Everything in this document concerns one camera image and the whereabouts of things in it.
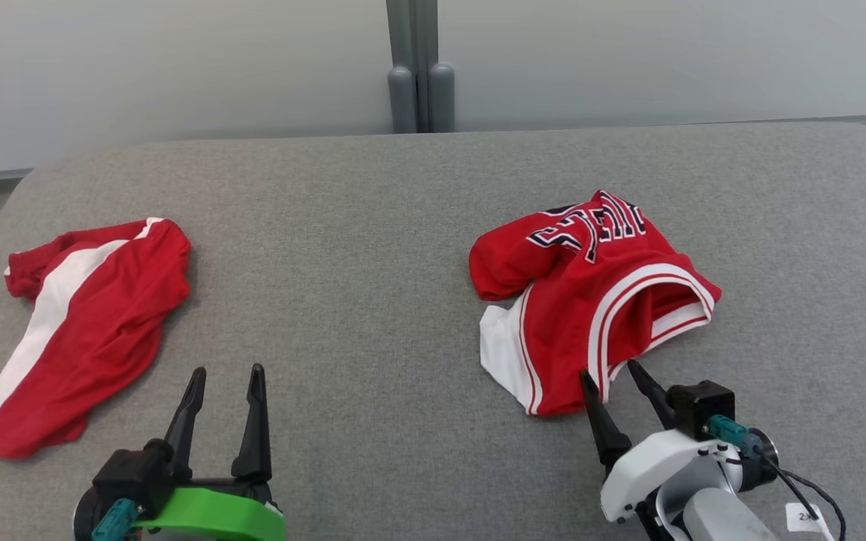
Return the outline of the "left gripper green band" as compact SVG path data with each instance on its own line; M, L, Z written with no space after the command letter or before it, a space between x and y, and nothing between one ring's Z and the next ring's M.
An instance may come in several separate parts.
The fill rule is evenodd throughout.
M205 397L207 371L192 372L165 435L171 445L171 475L190 482L189 466L196 415ZM286 520L272 497L271 447L267 380L254 364L247 385L247 421L238 455L232 462L236 479L197 479L192 484L135 489L140 510L135 526L158 530L170 541L286 541Z

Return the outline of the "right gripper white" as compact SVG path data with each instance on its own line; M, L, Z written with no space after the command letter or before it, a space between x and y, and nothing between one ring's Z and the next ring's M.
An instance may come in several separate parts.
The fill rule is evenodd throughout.
M676 413L668 403L666 389L637 360L628 361L628 370L662 427L671 430L652 434L632 448L628 435L616 427L599 400L594 378L581 372L598 460L608 475L599 497L606 519L632 519L634 508L643 501L647 510L659 517L659 523L670 523L700 490L715 488L737 495L743 484L743 468L729 462L741 458L736 446L721 440L698 442L677 431Z

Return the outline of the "red jersey with lettering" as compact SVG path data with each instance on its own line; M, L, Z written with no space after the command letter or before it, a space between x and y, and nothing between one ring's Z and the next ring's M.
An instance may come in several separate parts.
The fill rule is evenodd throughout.
M722 297L639 206L603 189L478 237L468 271L488 302L480 363L530 416L580 411L582 373L606 403L626 363L707 325Z

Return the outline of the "red shorts with white stripe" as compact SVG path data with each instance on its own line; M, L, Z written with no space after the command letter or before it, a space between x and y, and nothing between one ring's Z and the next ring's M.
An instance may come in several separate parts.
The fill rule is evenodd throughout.
M11 253L6 288L33 311L0 372L0 458L78 440L93 409L152 365L189 297L191 249L175 222L147 218Z

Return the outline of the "grey post pair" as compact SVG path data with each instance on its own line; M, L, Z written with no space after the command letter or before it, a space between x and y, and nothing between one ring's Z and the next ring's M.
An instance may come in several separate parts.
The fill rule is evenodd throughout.
M386 0L396 134L455 131L455 69L440 59L438 0Z

